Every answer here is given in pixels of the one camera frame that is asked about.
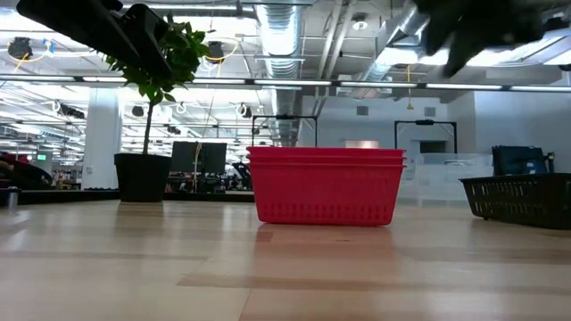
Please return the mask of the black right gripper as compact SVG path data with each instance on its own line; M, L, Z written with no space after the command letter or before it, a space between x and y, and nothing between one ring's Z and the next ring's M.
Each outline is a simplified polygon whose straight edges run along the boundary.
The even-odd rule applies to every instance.
M456 75L481 47L525 44L542 39L542 15L526 1L427 1L421 45L426 55L450 45L444 78Z

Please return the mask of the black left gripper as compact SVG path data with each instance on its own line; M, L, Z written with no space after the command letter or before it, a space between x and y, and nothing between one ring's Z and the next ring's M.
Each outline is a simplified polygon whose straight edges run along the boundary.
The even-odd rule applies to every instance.
M169 24L146 4L133 4L120 15L117 0L20 0L18 14L76 42L129 65L140 66L151 76L170 78L159 42Z

